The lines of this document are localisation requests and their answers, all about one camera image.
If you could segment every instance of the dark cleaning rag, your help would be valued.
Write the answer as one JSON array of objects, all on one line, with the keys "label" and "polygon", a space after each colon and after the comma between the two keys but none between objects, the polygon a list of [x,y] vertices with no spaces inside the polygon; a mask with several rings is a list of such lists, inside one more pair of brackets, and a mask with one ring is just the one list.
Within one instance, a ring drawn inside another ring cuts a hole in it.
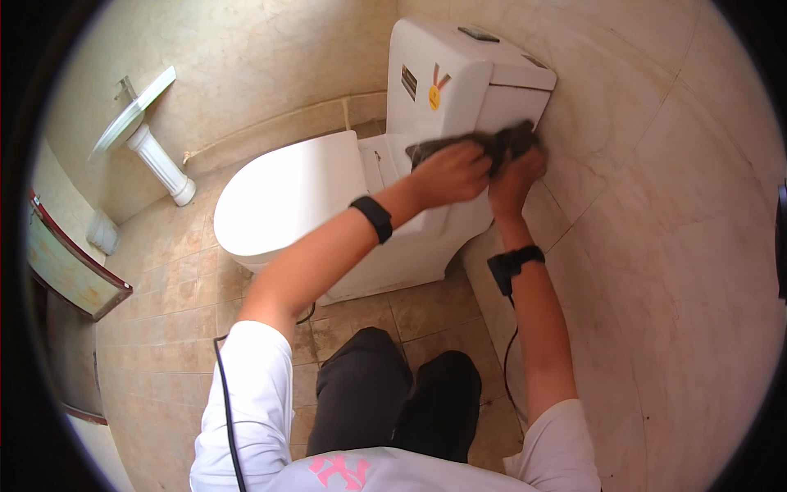
[{"label": "dark cleaning rag", "polygon": [[531,146],[538,145],[538,137],[533,133],[533,127],[532,121],[524,120],[522,123],[504,128],[493,135],[482,131],[473,131],[449,139],[426,140],[407,147],[405,152],[412,161],[412,169],[415,169],[418,164],[424,162],[438,150],[464,140],[472,140],[480,144],[484,148],[484,154],[492,159],[491,177],[503,165],[507,150],[510,149],[512,159],[516,159],[530,150]]}]

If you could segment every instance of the white t-shirt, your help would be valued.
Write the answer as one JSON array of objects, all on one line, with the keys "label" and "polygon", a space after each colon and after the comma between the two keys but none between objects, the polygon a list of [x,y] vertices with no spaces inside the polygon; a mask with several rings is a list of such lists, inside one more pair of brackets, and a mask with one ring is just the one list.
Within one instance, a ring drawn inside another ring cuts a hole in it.
[{"label": "white t-shirt", "polygon": [[[525,434],[522,452],[504,459],[507,475],[390,447],[336,451],[292,461],[291,358],[287,340],[255,321],[236,323],[221,349],[247,490],[600,489],[579,400],[562,401],[538,417]],[[190,483],[195,492],[238,489],[218,371],[216,366],[202,432],[194,443]]]}]

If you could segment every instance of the toilet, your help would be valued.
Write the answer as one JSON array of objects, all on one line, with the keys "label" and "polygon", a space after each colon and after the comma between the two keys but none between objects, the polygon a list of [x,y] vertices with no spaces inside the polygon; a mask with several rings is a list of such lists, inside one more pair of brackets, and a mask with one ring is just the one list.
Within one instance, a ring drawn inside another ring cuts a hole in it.
[{"label": "toilet", "polygon": [[[538,123],[555,82],[539,60],[483,30],[400,19],[390,42],[386,133],[359,140],[355,131],[341,131],[251,161],[216,204],[216,239],[239,264],[258,272],[355,198],[408,175],[407,146],[469,131],[494,133],[525,119]],[[443,279],[459,248],[491,223],[486,192],[424,211],[318,304]]]}]

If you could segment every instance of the wire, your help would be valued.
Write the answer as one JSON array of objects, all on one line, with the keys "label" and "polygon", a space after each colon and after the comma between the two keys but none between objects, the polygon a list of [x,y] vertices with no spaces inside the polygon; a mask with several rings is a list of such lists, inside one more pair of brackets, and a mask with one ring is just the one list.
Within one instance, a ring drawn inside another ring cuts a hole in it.
[{"label": "wire", "polygon": [[[516,309],[516,306],[514,306],[514,299],[510,295],[508,296],[508,301],[511,302],[511,307]],[[508,395],[508,400],[514,405],[514,411],[519,415],[519,418],[527,423],[527,416],[519,409],[519,406],[517,406],[514,401],[514,397],[511,395],[511,390],[508,388],[508,354],[511,352],[511,345],[514,343],[514,338],[516,338],[518,333],[519,326],[515,328],[514,335],[511,335],[511,339],[508,340],[508,346],[505,348],[505,357],[503,357],[503,382],[505,383],[505,393]]]},{"label": "wire", "polygon": [[[302,320],[297,321],[295,324],[302,324],[309,321],[309,318],[314,316],[314,310],[317,303],[312,303],[312,308],[309,314]],[[213,339],[213,349],[216,351],[216,362],[219,364],[219,376],[221,376],[221,389],[224,392],[224,415],[227,417],[227,440],[230,445],[230,456],[232,457],[232,466],[235,468],[235,478],[238,480],[238,488],[240,492],[246,492],[246,485],[243,482],[243,471],[241,470],[241,462],[238,459],[238,448],[235,445],[235,430],[232,426],[232,409],[230,408],[230,391],[227,389],[227,376],[224,374],[224,364],[221,362],[221,352],[219,351],[219,342],[224,340],[229,333],[224,336],[216,337]]]},{"label": "wire", "polygon": [[317,307],[317,303],[313,302],[312,309],[309,311],[309,314],[306,315],[306,318],[299,320],[296,324],[301,324],[301,323],[305,323],[306,321],[309,321],[309,318],[314,316],[314,310],[316,309],[316,307]]}]

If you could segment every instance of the faucet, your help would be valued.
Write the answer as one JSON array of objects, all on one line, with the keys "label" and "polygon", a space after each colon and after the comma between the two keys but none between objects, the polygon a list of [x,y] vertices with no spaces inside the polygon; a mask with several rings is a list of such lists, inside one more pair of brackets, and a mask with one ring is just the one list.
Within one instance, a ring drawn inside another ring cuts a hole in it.
[{"label": "faucet", "polygon": [[134,88],[131,86],[131,79],[129,79],[128,76],[125,76],[120,79],[118,83],[120,84],[120,92],[118,92],[117,96],[115,96],[115,101],[120,99],[120,97],[125,94],[125,96],[128,97],[128,101],[126,101],[126,103],[131,104],[131,102],[137,98],[137,93],[134,92]]}]

